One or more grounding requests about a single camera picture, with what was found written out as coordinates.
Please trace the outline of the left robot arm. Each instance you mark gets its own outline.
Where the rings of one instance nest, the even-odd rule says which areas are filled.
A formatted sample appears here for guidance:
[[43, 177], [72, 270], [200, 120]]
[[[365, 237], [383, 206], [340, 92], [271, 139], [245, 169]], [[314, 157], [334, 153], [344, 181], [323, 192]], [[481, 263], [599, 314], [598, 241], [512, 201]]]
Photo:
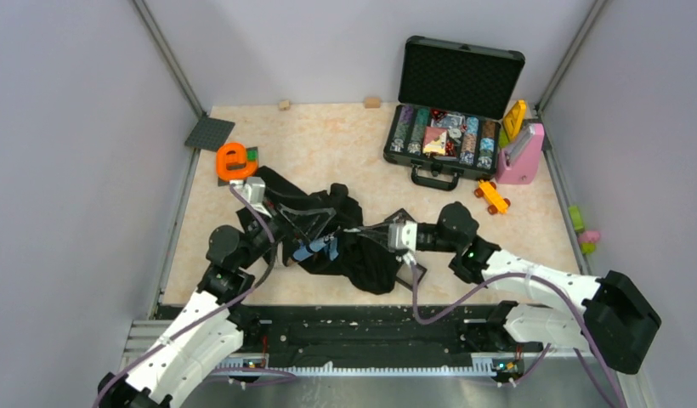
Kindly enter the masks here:
[[99, 384], [95, 407], [180, 407], [226, 357], [257, 347], [261, 330], [246, 319], [233, 321], [232, 308], [259, 286], [245, 272], [264, 254], [267, 273], [285, 238], [315, 238], [336, 216], [331, 207], [295, 209], [260, 198], [235, 198], [257, 224], [250, 233], [218, 227], [209, 239], [209, 267], [188, 303], [147, 351]]

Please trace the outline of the black printed t-shirt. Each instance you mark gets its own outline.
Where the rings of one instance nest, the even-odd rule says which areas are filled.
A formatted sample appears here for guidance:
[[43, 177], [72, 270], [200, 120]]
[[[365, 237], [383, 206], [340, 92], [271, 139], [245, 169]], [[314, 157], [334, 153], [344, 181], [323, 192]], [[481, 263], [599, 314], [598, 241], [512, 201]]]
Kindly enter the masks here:
[[[334, 183], [327, 190], [307, 194], [269, 167], [260, 167], [254, 176], [266, 183], [264, 196], [274, 203], [277, 210], [283, 204], [295, 209], [331, 207], [337, 212], [323, 236], [302, 244], [291, 254], [283, 252], [282, 242], [277, 246], [271, 241], [253, 241], [248, 237], [247, 261], [252, 263], [263, 258], [267, 263], [257, 286], [268, 279], [277, 263], [294, 262], [312, 275], [345, 277], [357, 289], [374, 295], [387, 294], [395, 288], [400, 264], [394, 253], [343, 232], [347, 228], [370, 226], [364, 223], [363, 209], [350, 196], [347, 185]], [[248, 215], [244, 207], [246, 200], [241, 194], [244, 181], [233, 181], [229, 185], [231, 194], [243, 206], [238, 211], [243, 227]]]

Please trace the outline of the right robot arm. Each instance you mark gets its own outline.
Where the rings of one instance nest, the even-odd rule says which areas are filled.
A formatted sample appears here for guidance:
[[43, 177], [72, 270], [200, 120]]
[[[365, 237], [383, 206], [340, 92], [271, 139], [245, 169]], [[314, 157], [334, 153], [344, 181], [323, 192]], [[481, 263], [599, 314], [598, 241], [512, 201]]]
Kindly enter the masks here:
[[458, 201], [445, 205], [433, 224], [402, 220], [348, 233], [373, 239], [409, 266], [416, 265], [417, 252], [451, 253], [449, 268], [460, 281], [528, 299], [486, 327], [498, 350], [550, 343], [591, 352], [608, 368], [633, 375], [662, 324], [629, 276], [615, 270], [577, 275], [521, 258], [482, 238], [478, 221]]

